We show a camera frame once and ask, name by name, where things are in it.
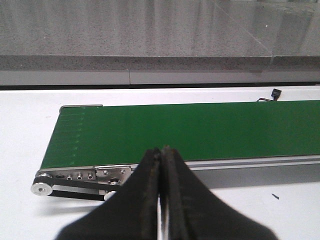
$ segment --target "green conveyor belt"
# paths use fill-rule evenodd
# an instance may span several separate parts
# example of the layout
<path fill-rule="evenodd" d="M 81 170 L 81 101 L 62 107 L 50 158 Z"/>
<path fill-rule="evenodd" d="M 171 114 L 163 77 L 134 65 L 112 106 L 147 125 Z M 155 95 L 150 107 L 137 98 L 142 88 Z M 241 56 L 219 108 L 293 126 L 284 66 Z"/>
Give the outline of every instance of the green conveyor belt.
<path fill-rule="evenodd" d="M 65 107 L 41 168 L 135 164 L 164 145 L 187 161 L 320 155 L 320 101 Z"/>

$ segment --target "small black mark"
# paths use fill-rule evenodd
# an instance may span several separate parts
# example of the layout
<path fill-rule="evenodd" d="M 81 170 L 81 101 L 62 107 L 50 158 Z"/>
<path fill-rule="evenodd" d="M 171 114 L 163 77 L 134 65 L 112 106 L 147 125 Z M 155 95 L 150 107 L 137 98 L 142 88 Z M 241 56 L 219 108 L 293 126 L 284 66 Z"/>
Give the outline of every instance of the small black mark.
<path fill-rule="evenodd" d="M 273 193 L 272 193 L 272 196 L 274 196 L 274 197 L 275 197 L 276 199 L 278 199 L 278 200 L 280 199 L 280 197 L 278 197 L 277 195 L 275 195 L 275 194 L 273 194 Z"/>

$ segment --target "black connector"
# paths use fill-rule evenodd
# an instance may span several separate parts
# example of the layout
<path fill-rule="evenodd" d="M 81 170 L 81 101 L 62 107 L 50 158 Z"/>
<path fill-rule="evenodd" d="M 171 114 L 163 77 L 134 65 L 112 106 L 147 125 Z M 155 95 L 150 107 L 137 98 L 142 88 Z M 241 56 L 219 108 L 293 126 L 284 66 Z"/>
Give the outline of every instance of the black connector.
<path fill-rule="evenodd" d="M 272 91 L 272 93 L 271 93 L 271 97 L 273 97 L 273 101 L 277 101 L 278 100 L 278 98 L 280 97 L 280 95 L 281 95 L 281 90 L 279 90 L 279 89 L 273 89 L 273 91 Z"/>

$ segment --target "stone countertop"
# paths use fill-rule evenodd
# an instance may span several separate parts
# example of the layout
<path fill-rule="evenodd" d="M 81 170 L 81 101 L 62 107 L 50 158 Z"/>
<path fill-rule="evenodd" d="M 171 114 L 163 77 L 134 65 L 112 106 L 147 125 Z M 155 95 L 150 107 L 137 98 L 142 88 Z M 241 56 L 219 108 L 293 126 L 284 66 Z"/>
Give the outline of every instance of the stone countertop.
<path fill-rule="evenodd" d="M 320 69 L 320 3 L 1 1 L 0 70 Z"/>

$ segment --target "white table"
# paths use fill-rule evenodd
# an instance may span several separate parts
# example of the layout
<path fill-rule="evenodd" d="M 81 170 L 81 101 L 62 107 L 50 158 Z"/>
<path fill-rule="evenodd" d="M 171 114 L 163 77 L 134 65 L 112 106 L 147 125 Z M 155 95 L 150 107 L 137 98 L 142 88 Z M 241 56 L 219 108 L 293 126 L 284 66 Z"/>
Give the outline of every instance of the white table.
<path fill-rule="evenodd" d="M 320 86 L 286 86 L 279 101 L 320 100 Z M 251 102 L 273 87 L 0 91 L 0 239 L 53 239 L 101 202 L 31 193 L 62 105 Z M 280 240 L 320 239 L 320 182 L 224 186 L 212 191 Z M 279 196 L 276 199 L 271 193 Z"/>

